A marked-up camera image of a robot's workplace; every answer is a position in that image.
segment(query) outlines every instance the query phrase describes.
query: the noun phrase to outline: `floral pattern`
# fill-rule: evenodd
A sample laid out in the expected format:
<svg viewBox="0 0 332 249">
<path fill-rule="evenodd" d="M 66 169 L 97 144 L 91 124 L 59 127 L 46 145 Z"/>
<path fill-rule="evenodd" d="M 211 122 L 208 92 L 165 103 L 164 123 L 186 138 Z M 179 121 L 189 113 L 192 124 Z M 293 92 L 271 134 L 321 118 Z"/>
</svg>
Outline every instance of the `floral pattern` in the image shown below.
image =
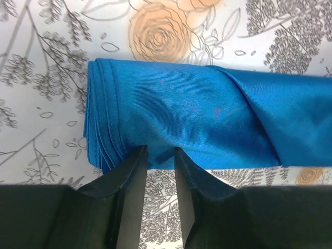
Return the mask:
<svg viewBox="0 0 332 249">
<path fill-rule="evenodd" d="M 0 184 L 102 175 L 82 137 L 89 60 L 332 77 L 331 27 L 330 0 L 0 0 Z M 236 188 L 332 183 L 330 168 L 209 172 Z M 151 170 L 140 249 L 163 248 L 183 248 L 176 182 Z"/>
</svg>

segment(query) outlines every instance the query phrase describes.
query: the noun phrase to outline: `floral tablecloth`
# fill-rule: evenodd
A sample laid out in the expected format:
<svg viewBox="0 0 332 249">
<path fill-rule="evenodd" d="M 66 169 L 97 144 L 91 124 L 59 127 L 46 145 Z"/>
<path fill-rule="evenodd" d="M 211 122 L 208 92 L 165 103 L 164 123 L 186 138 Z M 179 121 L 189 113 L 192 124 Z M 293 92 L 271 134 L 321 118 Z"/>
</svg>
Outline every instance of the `floral tablecloth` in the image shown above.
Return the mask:
<svg viewBox="0 0 332 249">
<path fill-rule="evenodd" d="M 87 62 L 332 77 L 329 0 L 0 0 L 0 181 L 79 187 Z M 235 187 L 329 184 L 328 168 L 211 171 Z M 182 248 L 174 171 L 148 173 L 140 248 Z"/>
</svg>

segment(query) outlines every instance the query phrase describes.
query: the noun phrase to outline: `fabric fold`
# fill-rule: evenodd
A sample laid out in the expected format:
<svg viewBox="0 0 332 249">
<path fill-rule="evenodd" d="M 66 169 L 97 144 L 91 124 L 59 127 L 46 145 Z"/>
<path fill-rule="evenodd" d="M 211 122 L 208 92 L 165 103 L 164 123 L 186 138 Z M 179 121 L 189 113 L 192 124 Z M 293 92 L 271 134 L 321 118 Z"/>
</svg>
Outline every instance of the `fabric fold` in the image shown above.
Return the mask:
<svg viewBox="0 0 332 249">
<path fill-rule="evenodd" d="M 330 166 L 331 111 L 329 78 L 97 59 L 84 136 L 104 173 L 139 145 L 156 169 L 174 147 L 204 169 Z"/>
</svg>

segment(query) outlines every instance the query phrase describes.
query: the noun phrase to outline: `orange flower print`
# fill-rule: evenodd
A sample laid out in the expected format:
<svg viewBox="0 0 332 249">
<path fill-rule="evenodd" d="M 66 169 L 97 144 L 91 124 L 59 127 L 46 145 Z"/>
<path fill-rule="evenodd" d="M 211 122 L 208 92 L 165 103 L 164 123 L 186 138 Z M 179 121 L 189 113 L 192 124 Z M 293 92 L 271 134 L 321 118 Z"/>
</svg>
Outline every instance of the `orange flower print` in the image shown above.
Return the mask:
<svg viewBox="0 0 332 249">
<path fill-rule="evenodd" d="M 304 168 L 296 177 L 295 183 L 298 185 L 314 184 L 323 174 L 324 168 Z"/>
<path fill-rule="evenodd" d="M 191 33 L 175 2 L 145 4 L 131 19 L 129 47 L 138 61 L 178 62 L 187 54 Z"/>
<path fill-rule="evenodd" d="M 183 11 L 201 11 L 219 2 L 220 0 L 177 0 L 177 5 Z"/>
</svg>

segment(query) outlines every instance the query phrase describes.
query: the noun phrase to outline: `blue cloth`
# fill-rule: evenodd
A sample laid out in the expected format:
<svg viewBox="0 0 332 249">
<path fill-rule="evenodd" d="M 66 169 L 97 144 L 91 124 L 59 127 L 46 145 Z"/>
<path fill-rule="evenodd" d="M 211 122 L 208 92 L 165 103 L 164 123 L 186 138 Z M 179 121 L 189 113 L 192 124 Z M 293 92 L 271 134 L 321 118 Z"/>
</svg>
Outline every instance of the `blue cloth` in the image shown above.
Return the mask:
<svg viewBox="0 0 332 249">
<path fill-rule="evenodd" d="M 138 145 L 156 169 L 174 168 L 174 147 L 204 169 L 332 166 L 332 80 L 97 59 L 84 136 L 104 173 Z"/>
</svg>

